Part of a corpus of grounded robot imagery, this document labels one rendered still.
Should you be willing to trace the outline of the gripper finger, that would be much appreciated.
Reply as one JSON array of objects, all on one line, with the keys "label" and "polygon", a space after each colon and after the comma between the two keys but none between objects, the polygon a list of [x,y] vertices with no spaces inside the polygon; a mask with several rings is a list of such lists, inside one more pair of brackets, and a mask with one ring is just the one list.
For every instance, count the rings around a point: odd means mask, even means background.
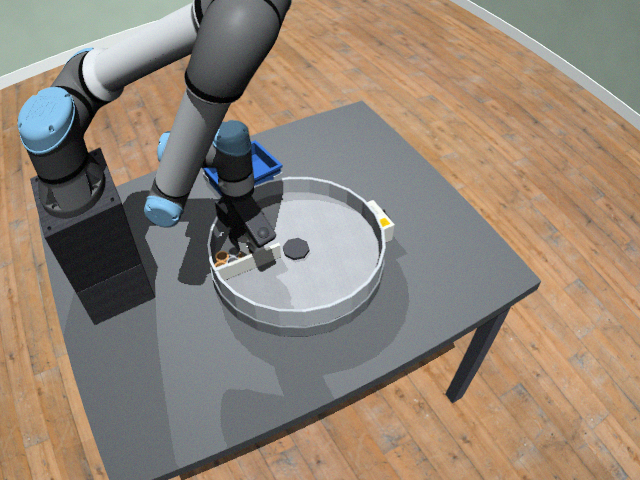
[{"label": "gripper finger", "polygon": [[249,249],[249,251],[251,252],[251,254],[252,254],[252,253],[255,253],[255,250],[256,250],[256,248],[257,248],[257,247],[256,247],[256,245],[255,245],[255,243],[253,242],[253,240],[251,239],[251,237],[249,236],[249,234],[248,234],[247,232],[245,233],[245,235],[247,236],[247,238],[248,238],[248,240],[249,240],[249,242],[250,242],[250,249]]},{"label": "gripper finger", "polygon": [[248,256],[250,255],[249,253],[249,248],[246,246],[247,243],[247,236],[244,235],[237,235],[235,233],[235,228],[232,228],[229,230],[229,240],[231,241],[231,243],[244,255],[244,256]]}]

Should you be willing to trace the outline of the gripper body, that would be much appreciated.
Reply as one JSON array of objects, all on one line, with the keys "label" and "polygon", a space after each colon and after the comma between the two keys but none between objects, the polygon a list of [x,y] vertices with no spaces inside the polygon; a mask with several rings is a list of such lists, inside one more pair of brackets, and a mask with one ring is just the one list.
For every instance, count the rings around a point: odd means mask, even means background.
[{"label": "gripper body", "polygon": [[[252,196],[253,192],[254,192],[254,187],[248,193],[246,193],[246,194],[244,194],[242,196],[234,197],[234,196],[226,195],[225,193],[223,193],[221,191],[221,194],[222,194],[223,197],[221,197],[219,200],[215,201],[217,218],[227,228],[230,227],[232,229],[235,226],[235,233],[237,235],[244,235],[247,231],[244,228],[244,226],[242,225],[242,223],[240,222],[240,220],[237,217],[237,215],[235,214],[235,212],[233,211],[233,209],[231,207],[231,203],[232,202],[244,201],[244,200],[250,198]],[[221,216],[220,216],[220,214],[221,214]]]}]

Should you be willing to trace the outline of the blue crate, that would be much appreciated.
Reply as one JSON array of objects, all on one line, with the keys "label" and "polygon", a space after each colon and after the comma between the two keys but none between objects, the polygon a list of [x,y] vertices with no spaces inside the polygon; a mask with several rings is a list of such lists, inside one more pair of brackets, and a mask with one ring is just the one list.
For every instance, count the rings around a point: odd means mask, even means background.
[{"label": "blue crate", "polygon": [[[252,159],[254,170],[254,186],[270,180],[283,178],[281,168],[283,165],[274,158],[265,148],[263,148],[256,140],[252,141]],[[218,175],[216,168],[203,168],[204,179],[212,185],[212,187],[221,196],[221,189],[218,185]],[[212,174],[212,173],[214,174]],[[260,173],[260,174],[259,174]],[[258,175],[257,175],[258,174]],[[256,175],[256,176],[255,176]],[[215,184],[215,183],[217,184]]]}]

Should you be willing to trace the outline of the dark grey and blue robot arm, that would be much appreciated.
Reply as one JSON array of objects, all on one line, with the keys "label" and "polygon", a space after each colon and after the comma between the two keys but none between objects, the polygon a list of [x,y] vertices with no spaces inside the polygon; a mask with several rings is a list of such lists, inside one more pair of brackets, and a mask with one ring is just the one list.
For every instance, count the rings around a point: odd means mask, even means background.
[{"label": "dark grey and blue robot arm", "polygon": [[108,49],[73,55],[18,116],[46,212],[73,218],[99,201],[105,177],[84,141],[95,114],[125,86],[188,55],[186,90],[171,131],[159,139],[144,214],[160,227],[175,226],[201,168],[217,168],[226,195],[248,193],[255,184],[248,127],[223,119],[274,46],[291,3],[193,0]]}]

